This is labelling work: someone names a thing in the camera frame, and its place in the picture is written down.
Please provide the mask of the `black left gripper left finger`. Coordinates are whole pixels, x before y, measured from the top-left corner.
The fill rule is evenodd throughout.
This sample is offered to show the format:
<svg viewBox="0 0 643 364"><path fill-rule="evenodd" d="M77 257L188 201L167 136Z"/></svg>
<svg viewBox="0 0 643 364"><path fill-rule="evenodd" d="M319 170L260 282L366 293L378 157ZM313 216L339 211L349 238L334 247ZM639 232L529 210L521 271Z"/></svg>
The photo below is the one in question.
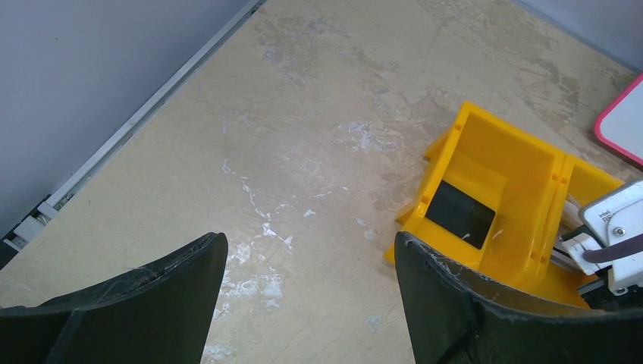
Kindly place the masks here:
<svg viewBox="0 0 643 364"><path fill-rule="evenodd" d="M38 306L1 311L3 363L198 363L227 261L222 233Z"/></svg>

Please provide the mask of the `yellow three-compartment plastic bin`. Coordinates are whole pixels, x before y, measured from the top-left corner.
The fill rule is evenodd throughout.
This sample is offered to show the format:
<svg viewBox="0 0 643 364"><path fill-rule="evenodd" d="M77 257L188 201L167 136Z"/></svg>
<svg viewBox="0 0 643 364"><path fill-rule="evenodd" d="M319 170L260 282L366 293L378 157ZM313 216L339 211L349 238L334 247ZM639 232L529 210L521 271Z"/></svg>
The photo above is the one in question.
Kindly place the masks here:
<svg viewBox="0 0 643 364"><path fill-rule="evenodd" d="M606 171L526 133L471 102L424 154L424 177L396 220L446 257L509 287L586 308L584 273L552 262L567 202L585 206L621 185ZM476 249L425 217L441 181L496 212Z"/></svg>

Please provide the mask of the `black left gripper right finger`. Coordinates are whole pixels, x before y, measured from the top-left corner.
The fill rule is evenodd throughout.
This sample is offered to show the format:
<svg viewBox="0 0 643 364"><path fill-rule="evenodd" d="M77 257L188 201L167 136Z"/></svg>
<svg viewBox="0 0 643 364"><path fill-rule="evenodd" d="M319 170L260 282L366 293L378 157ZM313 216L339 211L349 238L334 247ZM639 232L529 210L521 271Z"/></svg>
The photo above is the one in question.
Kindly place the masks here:
<svg viewBox="0 0 643 364"><path fill-rule="evenodd" d="M395 269L418 363L640 363L642 310L555 303L397 233Z"/></svg>

